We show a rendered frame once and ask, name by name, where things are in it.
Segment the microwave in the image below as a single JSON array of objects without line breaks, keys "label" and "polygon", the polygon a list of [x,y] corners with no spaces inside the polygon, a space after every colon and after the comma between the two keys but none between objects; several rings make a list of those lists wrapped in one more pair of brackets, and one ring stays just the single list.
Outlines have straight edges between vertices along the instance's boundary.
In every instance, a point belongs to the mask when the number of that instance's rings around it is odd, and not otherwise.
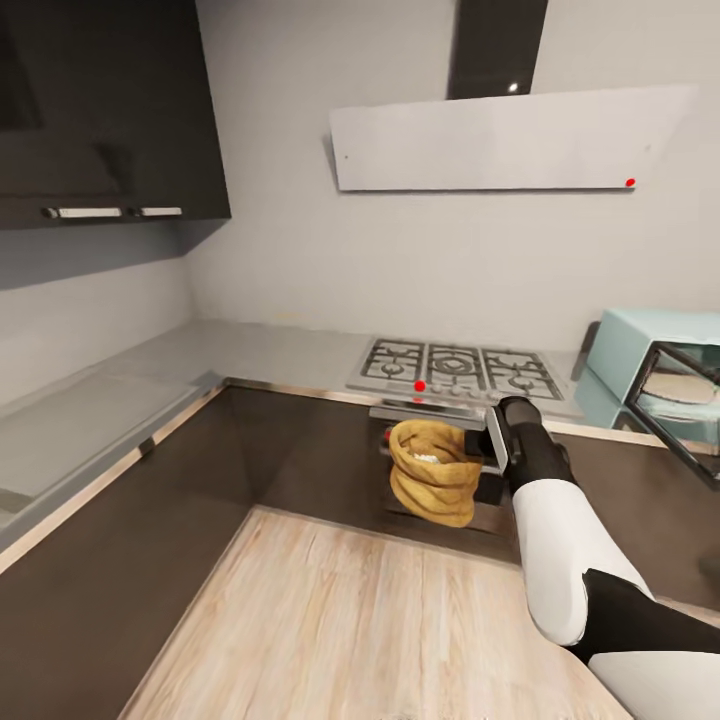
[{"label": "microwave", "polygon": [[607,307],[586,363],[720,492],[720,313]]}]

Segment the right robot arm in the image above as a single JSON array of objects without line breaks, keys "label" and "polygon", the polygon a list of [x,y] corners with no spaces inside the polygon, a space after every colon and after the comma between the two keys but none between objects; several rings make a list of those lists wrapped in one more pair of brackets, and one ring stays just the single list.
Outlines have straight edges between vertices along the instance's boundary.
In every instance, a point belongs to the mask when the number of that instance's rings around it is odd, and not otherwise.
[{"label": "right robot arm", "polygon": [[553,443],[541,411],[509,395],[465,431],[465,453],[508,480],[529,613],[633,720],[720,720],[720,629],[655,603]]}]

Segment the popcorn bag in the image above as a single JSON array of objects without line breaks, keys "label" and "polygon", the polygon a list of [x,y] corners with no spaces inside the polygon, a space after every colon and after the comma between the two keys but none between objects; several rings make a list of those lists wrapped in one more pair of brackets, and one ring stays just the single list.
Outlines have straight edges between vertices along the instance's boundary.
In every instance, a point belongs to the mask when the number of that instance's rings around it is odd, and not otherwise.
[{"label": "popcorn bag", "polygon": [[388,434],[388,478],[393,493],[415,515],[457,528],[473,520],[484,458],[465,453],[464,434],[453,425],[425,419],[403,421]]}]

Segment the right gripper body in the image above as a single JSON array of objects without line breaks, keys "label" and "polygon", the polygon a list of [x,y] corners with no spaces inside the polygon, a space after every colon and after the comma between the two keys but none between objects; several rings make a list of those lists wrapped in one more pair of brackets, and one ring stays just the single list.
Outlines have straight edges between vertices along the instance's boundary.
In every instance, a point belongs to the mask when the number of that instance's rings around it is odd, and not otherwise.
[{"label": "right gripper body", "polygon": [[469,456],[477,456],[491,459],[497,459],[497,454],[493,448],[492,441],[488,435],[488,429],[484,431],[467,429],[465,431],[465,453]]}]

